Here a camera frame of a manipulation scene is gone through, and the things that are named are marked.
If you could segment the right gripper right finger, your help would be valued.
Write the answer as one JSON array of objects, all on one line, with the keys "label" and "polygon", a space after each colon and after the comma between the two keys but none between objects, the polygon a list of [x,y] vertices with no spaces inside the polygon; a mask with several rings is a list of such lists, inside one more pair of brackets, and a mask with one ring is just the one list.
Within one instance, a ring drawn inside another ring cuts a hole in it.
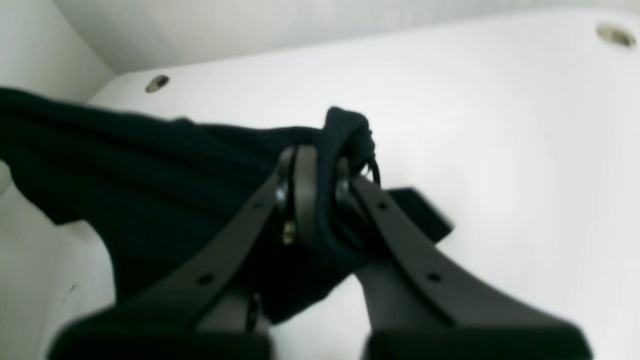
[{"label": "right gripper right finger", "polygon": [[336,166],[336,209],[365,237],[365,360],[590,360],[578,326],[480,280],[436,245],[453,225],[413,187]]}]

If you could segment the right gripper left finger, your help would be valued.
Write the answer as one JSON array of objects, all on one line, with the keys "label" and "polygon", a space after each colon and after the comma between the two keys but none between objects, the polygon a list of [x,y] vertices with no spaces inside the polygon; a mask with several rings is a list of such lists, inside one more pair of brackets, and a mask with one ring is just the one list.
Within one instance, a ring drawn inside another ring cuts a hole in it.
[{"label": "right gripper left finger", "polygon": [[62,331],[51,360],[271,360],[261,292],[244,279],[261,244],[314,239],[317,150],[291,146],[231,222],[129,301]]}]

